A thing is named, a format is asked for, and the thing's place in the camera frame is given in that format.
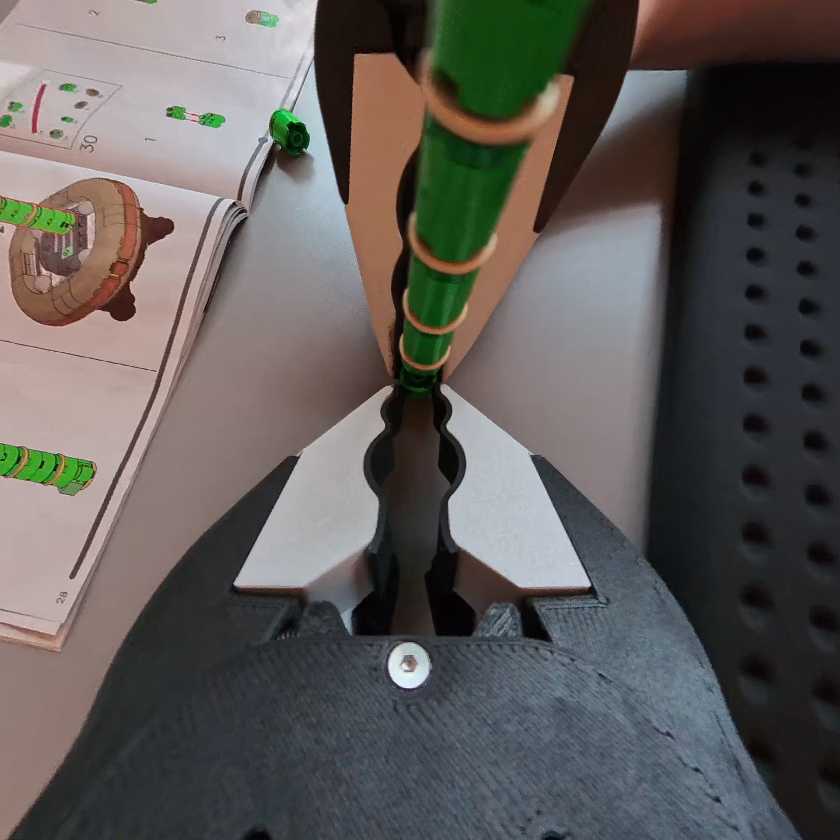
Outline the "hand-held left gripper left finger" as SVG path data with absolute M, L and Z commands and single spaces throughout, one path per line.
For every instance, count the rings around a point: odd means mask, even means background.
M 387 386 L 300 452 L 235 578 L 237 591 L 388 598 L 396 573 L 385 484 L 400 424 L 401 396 Z

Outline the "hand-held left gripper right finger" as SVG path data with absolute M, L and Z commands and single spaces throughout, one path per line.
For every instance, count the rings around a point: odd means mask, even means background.
M 592 584 L 532 454 L 448 385 L 434 389 L 439 574 L 462 599 L 582 595 Z

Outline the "small green round brick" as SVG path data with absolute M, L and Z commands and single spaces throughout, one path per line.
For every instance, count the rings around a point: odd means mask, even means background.
M 269 118 L 268 132 L 273 143 L 292 158 L 298 158 L 308 150 L 308 128 L 288 109 L 279 108 L 273 111 Z

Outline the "brick model instruction booklet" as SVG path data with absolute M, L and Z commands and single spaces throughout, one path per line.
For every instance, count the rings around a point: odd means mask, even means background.
M 316 2 L 17 2 L 1 34 L 1 636 L 61 650 L 312 61 Z

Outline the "grey desk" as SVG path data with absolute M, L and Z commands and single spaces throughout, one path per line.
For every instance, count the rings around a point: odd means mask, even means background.
M 626 75 L 590 157 L 450 384 L 640 549 L 683 70 Z M 60 766 L 121 642 L 216 520 L 386 384 L 323 136 L 276 158 L 62 651 L 2 642 L 2 838 Z

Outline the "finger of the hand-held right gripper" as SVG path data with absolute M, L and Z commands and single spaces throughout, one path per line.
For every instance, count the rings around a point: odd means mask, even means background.
M 374 336 L 385 368 L 398 372 L 392 281 L 403 239 L 397 193 L 421 137 L 422 94 L 394 54 L 353 58 L 348 222 Z
M 464 360 L 503 299 L 522 261 L 538 235 L 533 226 L 550 171 L 564 113 L 571 97 L 574 78 L 562 75 L 560 103 L 555 114 L 535 135 L 524 155 L 497 226 L 497 247 L 481 268 L 468 301 L 468 312 L 455 331 L 450 353 L 442 371 L 446 381 Z

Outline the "green brick bamboo stalk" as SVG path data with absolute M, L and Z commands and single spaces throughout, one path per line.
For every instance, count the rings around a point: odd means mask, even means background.
M 435 3 L 398 340 L 400 385 L 412 395 L 430 392 L 448 360 L 522 159 L 561 103 L 560 74 L 591 5 Z

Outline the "black perforated plastic panel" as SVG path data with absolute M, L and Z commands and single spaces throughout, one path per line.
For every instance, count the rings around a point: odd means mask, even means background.
M 803 838 L 838 838 L 839 69 L 689 78 L 647 556 Z

